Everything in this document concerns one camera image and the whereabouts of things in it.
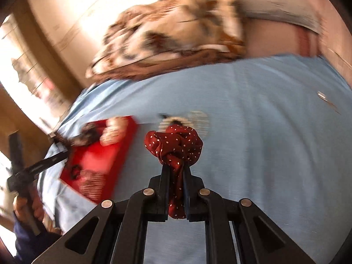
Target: metal screw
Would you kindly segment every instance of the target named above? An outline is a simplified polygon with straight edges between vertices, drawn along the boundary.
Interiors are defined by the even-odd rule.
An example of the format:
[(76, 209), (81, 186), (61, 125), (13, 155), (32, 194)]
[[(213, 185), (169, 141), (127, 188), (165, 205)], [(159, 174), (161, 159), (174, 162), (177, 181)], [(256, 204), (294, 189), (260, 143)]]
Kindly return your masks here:
[(149, 188), (147, 188), (147, 189), (145, 189), (143, 191), (144, 195), (152, 195), (153, 193), (154, 193), (154, 190), (153, 189), (149, 189)]
[(105, 201), (103, 201), (103, 202), (101, 203), (101, 206), (102, 206), (103, 208), (109, 208), (109, 207), (112, 206), (112, 201), (111, 201), (111, 200), (105, 200)]
[(199, 191), (199, 193), (200, 193), (201, 195), (210, 195), (210, 190), (208, 190), (208, 189), (201, 189), (201, 190)]
[(244, 198), (243, 200), (241, 200), (241, 204), (245, 207), (250, 207), (252, 205), (251, 200)]

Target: person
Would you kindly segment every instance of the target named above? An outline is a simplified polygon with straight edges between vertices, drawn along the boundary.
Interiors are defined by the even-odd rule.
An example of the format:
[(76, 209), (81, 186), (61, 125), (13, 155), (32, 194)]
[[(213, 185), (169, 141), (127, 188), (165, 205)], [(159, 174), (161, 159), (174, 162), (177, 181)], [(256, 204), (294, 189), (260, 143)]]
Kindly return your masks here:
[(15, 246), (17, 250), (17, 254), (14, 258), (18, 264), (31, 264), (40, 254), (60, 238), (60, 235), (48, 232), (42, 224), (44, 210), (36, 188), (31, 188), (29, 192), (33, 199), (32, 208), (34, 217), (41, 223), (39, 227), (41, 233), (35, 236), (28, 226), (28, 219), (24, 210), (28, 200), (17, 196), (13, 202), (13, 210), (16, 218), (13, 232), (16, 235)]

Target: black tool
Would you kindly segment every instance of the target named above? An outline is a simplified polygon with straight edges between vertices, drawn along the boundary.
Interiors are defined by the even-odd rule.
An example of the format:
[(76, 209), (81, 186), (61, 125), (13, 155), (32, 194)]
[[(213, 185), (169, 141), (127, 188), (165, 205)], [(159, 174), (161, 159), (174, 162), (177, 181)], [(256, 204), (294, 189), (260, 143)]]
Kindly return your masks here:
[(37, 174), (58, 162), (65, 160), (68, 157), (68, 152), (60, 152), (28, 168), (25, 168), (22, 156), (22, 145), (18, 132), (15, 132), (9, 136), (9, 148), (12, 167), (11, 176), (7, 180), (7, 186), (9, 191), (17, 191), (19, 196), (27, 199), (27, 204), (24, 209), (27, 216), (28, 225), (31, 227), (35, 235), (39, 235), (39, 220), (33, 215), (33, 201), (29, 193), (30, 187), (33, 186), (33, 182)]
[[(170, 170), (150, 179), (129, 200), (105, 200), (33, 264), (142, 264), (148, 221), (168, 218)], [(183, 169), (184, 208), (190, 222), (204, 221), (207, 264), (236, 264), (232, 222), (241, 264), (314, 264), (251, 200), (222, 198)]]

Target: white pillowcase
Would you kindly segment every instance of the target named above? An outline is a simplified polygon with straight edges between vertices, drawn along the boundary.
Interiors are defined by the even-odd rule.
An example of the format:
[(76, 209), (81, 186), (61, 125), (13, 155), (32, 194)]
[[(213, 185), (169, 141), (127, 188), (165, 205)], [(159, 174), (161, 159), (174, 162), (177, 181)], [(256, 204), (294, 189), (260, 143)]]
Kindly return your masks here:
[(249, 18), (287, 22), (320, 33), (319, 17), (307, 0), (239, 0)]

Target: window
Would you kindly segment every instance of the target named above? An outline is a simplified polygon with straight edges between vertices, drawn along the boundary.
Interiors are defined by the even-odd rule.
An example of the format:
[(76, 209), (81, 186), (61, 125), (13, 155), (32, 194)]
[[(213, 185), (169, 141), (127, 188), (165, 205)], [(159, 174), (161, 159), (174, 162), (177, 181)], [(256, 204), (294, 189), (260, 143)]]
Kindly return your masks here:
[(49, 134), (66, 116), (70, 103), (28, 50), (15, 19), (0, 27), (0, 82), (21, 110)]

